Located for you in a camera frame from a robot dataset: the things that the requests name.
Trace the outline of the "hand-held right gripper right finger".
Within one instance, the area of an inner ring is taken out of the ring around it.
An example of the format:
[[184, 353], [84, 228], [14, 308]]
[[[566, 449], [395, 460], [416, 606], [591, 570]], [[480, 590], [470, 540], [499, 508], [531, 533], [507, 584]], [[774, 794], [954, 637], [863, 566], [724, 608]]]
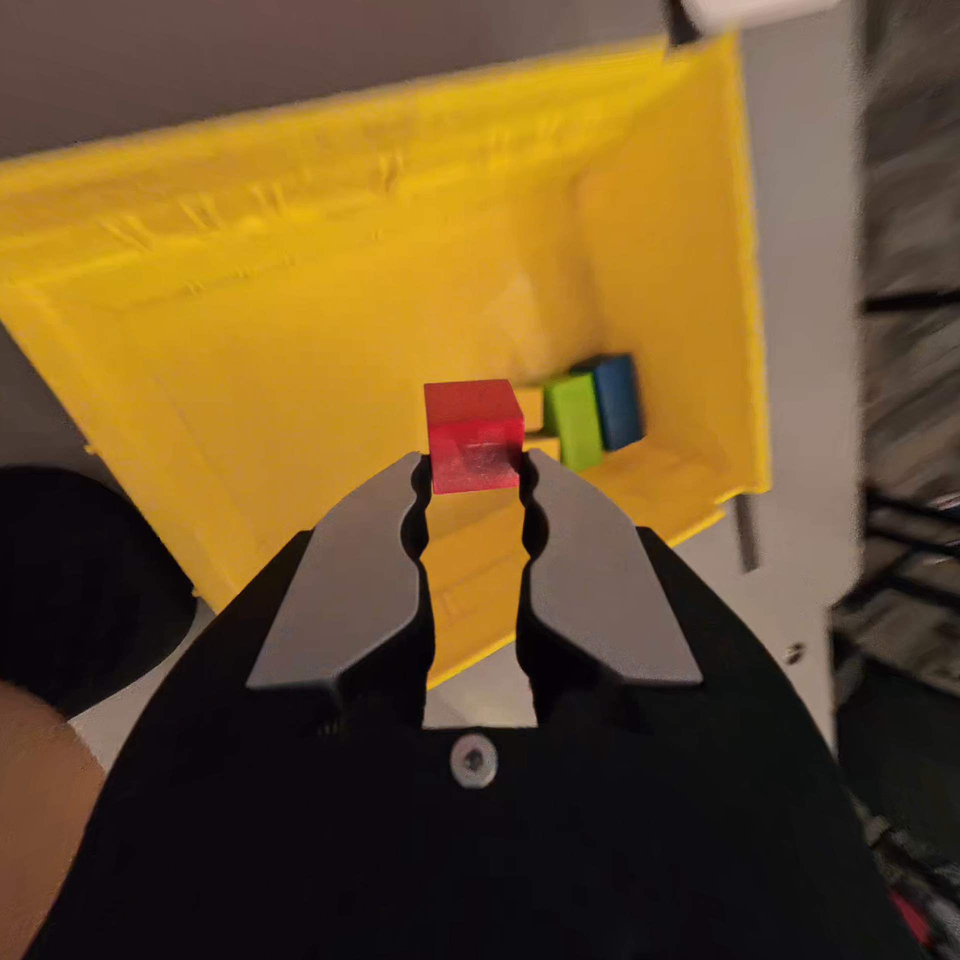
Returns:
[[697, 687], [703, 673], [629, 515], [540, 450], [524, 454], [523, 613], [629, 684]]

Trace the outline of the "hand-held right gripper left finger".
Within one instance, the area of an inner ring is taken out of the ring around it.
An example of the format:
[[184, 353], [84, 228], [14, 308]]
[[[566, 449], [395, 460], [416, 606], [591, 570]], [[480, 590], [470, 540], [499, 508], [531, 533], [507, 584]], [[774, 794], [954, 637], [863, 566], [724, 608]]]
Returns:
[[398, 656], [422, 681], [436, 655], [423, 555], [430, 458], [411, 452], [316, 524], [246, 680], [250, 690], [342, 690], [352, 671]]

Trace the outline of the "red wooden cube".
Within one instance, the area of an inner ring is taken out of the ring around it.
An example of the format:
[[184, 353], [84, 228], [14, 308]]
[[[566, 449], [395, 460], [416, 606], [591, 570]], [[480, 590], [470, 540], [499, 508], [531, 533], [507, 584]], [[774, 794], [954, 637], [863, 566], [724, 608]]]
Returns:
[[506, 379], [423, 386], [435, 496], [518, 488], [524, 415]]

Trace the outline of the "yellow plastic bin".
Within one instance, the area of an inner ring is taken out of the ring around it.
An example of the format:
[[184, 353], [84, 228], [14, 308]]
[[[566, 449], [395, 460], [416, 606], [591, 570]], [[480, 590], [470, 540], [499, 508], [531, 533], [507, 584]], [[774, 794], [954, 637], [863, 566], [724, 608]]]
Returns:
[[2, 322], [206, 603], [428, 446], [424, 384], [626, 354], [560, 469], [677, 546], [771, 482], [740, 37], [2, 161]]

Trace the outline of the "long green wooden block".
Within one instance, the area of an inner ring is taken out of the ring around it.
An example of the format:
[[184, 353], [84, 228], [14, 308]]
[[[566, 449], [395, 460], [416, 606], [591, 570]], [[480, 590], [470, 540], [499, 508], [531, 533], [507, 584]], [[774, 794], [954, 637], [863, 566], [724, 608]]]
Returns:
[[604, 455], [601, 419], [588, 372], [575, 371], [543, 387], [544, 428], [560, 444], [560, 461], [575, 473], [599, 465]]

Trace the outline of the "long dark blue wooden block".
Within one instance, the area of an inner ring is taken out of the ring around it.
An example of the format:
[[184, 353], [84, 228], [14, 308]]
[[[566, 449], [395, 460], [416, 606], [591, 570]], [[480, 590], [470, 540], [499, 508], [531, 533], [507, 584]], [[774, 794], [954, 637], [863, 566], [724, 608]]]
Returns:
[[646, 437], [640, 380], [632, 354], [597, 354], [570, 366], [569, 373], [592, 378], [606, 452], [623, 450]]

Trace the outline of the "black wrist rest pad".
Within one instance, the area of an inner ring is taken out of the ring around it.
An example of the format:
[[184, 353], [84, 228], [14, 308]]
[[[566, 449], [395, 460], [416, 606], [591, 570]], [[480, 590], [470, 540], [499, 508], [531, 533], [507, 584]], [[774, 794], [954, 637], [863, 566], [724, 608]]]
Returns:
[[1, 676], [71, 719], [190, 631], [189, 578], [138, 509], [52, 465], [1, 470]]

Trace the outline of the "person's leg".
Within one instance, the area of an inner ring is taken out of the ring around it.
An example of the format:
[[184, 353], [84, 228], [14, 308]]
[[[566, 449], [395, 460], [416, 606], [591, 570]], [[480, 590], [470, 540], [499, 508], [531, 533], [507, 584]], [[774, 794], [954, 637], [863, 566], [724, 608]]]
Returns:
[[1, 684], [1, 957], [22, 958], [65, 882], [104, 784], [53, 707]]

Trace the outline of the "white board stand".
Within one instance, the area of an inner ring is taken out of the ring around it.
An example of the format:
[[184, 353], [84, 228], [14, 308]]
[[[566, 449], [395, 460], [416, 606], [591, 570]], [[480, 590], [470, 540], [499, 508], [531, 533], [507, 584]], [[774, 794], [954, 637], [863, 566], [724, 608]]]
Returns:
[[680, 1], [704, 36], [741, 32], [829, 11], [839, 1]]

